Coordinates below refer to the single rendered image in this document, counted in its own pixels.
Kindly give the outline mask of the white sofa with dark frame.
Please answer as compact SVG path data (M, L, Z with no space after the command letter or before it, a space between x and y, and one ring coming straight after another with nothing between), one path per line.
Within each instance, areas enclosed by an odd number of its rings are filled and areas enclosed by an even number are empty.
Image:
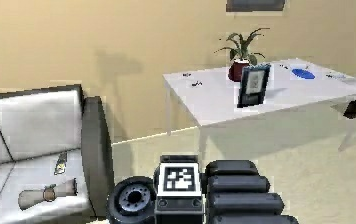
M55 175L61 153L66 171ZM23 190L76 179L76 196L26 210ZM80 85L0 93L0 224L86 224L106 217L114 186L112 148L100 97Z

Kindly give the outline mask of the small grey yellow object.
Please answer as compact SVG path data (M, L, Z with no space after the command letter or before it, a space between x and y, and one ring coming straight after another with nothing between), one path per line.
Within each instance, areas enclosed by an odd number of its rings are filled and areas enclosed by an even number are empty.
M66 171L67 153L61 153L55 165L54 174L60 175Z

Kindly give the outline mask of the white table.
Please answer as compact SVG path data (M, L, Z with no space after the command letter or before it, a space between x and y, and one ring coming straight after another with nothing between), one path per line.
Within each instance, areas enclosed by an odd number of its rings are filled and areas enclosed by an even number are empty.
M314 79L298 78L305 69ZM326 74L343 74L333 79ZM298 58L271 63L262 104L238 108L240 83L228 79L226 67L177 72L163 76L200 130L200 148L211 139L217 146L283 149L338 134L345 121L331 107L356 100L356 78ZM192 87L200 81L203 85Z

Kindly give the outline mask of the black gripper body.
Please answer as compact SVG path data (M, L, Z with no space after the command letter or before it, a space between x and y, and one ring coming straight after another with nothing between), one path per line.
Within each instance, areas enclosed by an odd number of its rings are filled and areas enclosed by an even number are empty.
M107 199L110 224L155 224L156 192L153 180L133 176L119 182Z

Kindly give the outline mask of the blue plate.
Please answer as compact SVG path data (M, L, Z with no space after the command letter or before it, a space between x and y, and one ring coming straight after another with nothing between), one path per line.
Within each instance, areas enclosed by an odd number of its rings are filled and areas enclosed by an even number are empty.
M311 73L308 70L305 69L293 69L292 73L297 76L298 78L302 78L302 79L314 79L315 75L313 73Z

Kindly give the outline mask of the black standing picture frame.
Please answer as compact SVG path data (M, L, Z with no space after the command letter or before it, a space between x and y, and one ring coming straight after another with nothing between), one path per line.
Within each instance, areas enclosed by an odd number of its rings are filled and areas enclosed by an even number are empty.
M238 108L263 103L270 69L270 64L258 64L243 68L237 103Z

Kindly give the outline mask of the dark framed wall picture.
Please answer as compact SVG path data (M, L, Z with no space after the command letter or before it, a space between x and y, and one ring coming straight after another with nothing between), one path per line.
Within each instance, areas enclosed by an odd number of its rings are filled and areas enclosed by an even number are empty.
M282 11L286 0L227 0L227 12Z

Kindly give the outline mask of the beige rolled cloth with band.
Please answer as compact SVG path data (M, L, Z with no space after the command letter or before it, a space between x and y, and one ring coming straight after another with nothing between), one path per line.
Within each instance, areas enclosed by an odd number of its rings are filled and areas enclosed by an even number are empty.
M59 197L76 196L76 179L67 180L61 184L51 184L39 190L23 190L18 195L18 206L26 210L42 202L53 202Z

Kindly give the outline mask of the green plant in red pot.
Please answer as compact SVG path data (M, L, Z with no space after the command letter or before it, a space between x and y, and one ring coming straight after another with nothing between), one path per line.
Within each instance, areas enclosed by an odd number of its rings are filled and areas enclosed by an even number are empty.
M250 44L256 37L262 36L261 31L263 29L255 29L246 38L244 38L241 33L233 32L228 35L226 40L232 42L234 44L234 47L226 46L216 50L216 52L222 50L229 52L229 60L232 62L232 64L229 68L228 78L231 81L240 82L242 79L243 68L250 65L258 64L256 58L257 55L264 58L264 55L262 53L249 51Z

